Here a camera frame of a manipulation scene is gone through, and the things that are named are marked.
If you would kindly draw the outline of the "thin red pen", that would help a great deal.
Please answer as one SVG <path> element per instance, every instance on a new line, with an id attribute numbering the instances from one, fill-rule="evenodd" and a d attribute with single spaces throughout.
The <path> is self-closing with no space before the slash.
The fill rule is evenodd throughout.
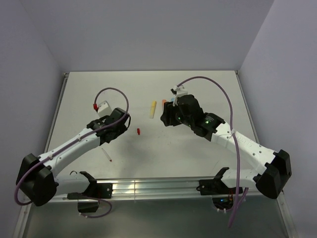
<path id="1" fill-rule="evenodd" d="M 106 150 L 104 148 L 102 148 L 103 153 L 105 154 L 105 156 L 107 157 L 107 159 L 112 162 L 112 159 L 110 157 L 110 155 L 106 152 Z"/>

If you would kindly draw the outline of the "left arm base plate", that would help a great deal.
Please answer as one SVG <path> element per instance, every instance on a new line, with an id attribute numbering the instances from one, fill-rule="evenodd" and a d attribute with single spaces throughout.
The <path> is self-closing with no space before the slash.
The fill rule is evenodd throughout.
<path id="1" fill-rule="evenodd" d="M 112 197 L 112 183 L 96 183 L 90 185 L 83 193 L 69 193 L 67 199 L 110 199 Z"/>

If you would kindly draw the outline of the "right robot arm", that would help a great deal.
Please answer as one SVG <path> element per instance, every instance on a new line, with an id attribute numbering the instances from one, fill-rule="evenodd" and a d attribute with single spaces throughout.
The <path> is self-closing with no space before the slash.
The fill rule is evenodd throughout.
<path id="1" fill-rule="evenodd" d="M 224 167 L 212 179 L 200 180 L 197 191 L 201 195 L 242 193 L 243 189 L 251 188 L 276 199 L 292 175 L 289 153 L 268 149 L 234 131 L 221 117 L 205 113 L 193 95 L 164 103 L 160 119 L 165 126 L 189 127 L 195 135 L 235 153 L 237 160 L 251 166 L 250 169 Z"/>

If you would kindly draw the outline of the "yellow highlighter marker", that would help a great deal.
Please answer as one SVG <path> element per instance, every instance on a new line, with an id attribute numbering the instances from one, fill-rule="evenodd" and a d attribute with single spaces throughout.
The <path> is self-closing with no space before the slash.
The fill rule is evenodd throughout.
<path id="1" fill-rule="evenodd" d="M 150 114 L 149 114 L 149 118 L 153 119 L 154 115 L 155 115 L 155 111 L 156 111 L 156 107 L 150 107 Z"/>

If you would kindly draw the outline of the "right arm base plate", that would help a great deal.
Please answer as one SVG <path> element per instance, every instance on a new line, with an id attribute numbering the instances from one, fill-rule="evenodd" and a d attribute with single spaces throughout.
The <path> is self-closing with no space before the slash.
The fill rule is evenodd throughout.
<path id="1" fill-rule="evenodd" d="M 229 188 L 219 179 L 201 179 L 196 191 L 200 195 L 230 195 L 234 194 L 236 187 Z"/>

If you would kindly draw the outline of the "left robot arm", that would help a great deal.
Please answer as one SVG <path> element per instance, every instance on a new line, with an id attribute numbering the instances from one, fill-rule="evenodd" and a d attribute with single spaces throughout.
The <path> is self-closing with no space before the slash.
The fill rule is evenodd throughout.
<path id="1" fill-rule="evenodd" d="M 110 143 L 127 131 L 131 116 L 120 108 L 110 115 L 87 124 L 77 136 L 39 156 L 29 154 L 22 160 L 16 180 L 15 202 L 22 191 L 36 206 L 48 203 L 56 195 L 73 193 L 77 197 L 91 198 L 98 194 L 97 180 L 88 172 L 61 176 L 60 172 L 85 153 Z"/>

